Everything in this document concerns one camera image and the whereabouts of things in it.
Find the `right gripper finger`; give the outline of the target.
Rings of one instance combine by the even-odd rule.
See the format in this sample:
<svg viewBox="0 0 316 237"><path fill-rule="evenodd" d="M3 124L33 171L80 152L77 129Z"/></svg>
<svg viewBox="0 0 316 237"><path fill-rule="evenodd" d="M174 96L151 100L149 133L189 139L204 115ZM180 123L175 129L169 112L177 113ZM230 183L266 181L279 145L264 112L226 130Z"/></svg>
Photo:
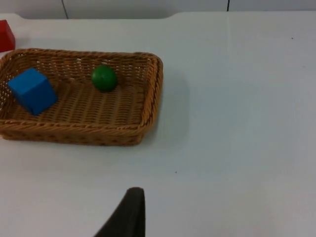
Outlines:
<svg viewBox="0 0 316 237"><path fill-rule="evenodd" d="M144 189L129 188L110 218L95 237L145 237L146 205Z"/></svg>

